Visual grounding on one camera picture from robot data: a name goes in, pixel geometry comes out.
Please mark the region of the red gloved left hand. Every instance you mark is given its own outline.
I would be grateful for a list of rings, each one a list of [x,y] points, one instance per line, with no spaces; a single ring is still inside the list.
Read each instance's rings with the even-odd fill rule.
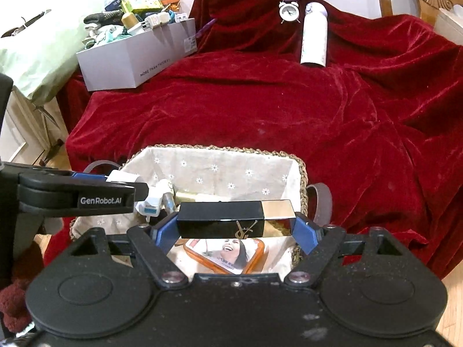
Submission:
[[[31,323],[25,293],[43,268],[40,246],[32,241],[31,246],[14,262],[11,284],[1,289],[1,315],[11,333],[21,332]]]

